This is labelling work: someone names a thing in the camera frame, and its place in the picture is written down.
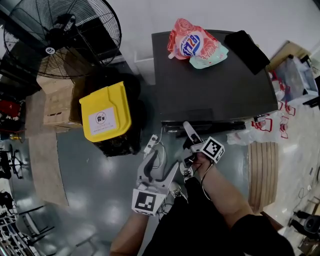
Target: yellow lid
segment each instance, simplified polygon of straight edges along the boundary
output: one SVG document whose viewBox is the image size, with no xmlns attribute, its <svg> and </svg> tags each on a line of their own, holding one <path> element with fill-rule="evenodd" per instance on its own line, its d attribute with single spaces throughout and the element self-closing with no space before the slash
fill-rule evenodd
<svg viewBox="0 0 320 256">
<path fill-rule="evenodd" d="M 131 126 L 124 82 L 97 90 L 79 102 L 84 136 L 91 142 L 123 135 Z"/>
</svg>

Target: black table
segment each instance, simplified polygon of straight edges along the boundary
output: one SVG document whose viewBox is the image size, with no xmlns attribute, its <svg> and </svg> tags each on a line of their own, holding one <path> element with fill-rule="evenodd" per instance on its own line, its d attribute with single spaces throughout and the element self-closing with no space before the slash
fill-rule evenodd
<svg viewBox="0 0 320 256">
<path fill-rule="evenodd" d="M 232 32 L 208 32 L 227 47 L 225 36 Z M 152 34 L 155 86 L 163 124 L 185 120 L 232 122 L 278 109 L 266 70 L 253 75 L 228 47 L 227 59 L 204 69 L 194 68 L 188 59 L 169 59 L 169 34 Z"/>
</svg>

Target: black sleeve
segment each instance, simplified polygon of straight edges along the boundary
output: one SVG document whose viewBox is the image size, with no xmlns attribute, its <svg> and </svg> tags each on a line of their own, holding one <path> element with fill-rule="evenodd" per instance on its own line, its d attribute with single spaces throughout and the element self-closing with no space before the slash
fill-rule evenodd
<svg viewBox="0 0 320 256">
<path fill-rule="evenodd" d="M 231 228 L 231 234 L 239 248 L 252 256 L 294 256 L 289 241 L 278 234 L 264 216 L 246 215 Z"/>
</svg>

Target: black fan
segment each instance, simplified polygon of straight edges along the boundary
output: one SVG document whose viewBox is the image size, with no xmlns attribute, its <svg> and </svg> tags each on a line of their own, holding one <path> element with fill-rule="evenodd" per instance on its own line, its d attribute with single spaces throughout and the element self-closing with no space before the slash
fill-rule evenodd
<svg viewBox="0 0 320 256">
<path fill-rule="evenodd" d="M 35 75 L 86 76 L 119 53 L 119 20 L 105 0 L 22 0 L 9 20 L 5 49 L 18 66 Z"/>
</svg>

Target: laundry detergent package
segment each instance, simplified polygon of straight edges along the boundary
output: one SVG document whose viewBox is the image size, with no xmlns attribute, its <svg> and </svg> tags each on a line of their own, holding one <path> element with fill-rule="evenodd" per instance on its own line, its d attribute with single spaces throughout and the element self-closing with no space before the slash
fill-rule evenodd
<svg viewBox="0 0 320 256">
<path fill-rule="evenodd" d="M 169 36 L 169 58 L 190 59 L 196 69 L 204 69 L 227 58 L 228 49 L 200 26 L 178 18 Z"/>
</svg>

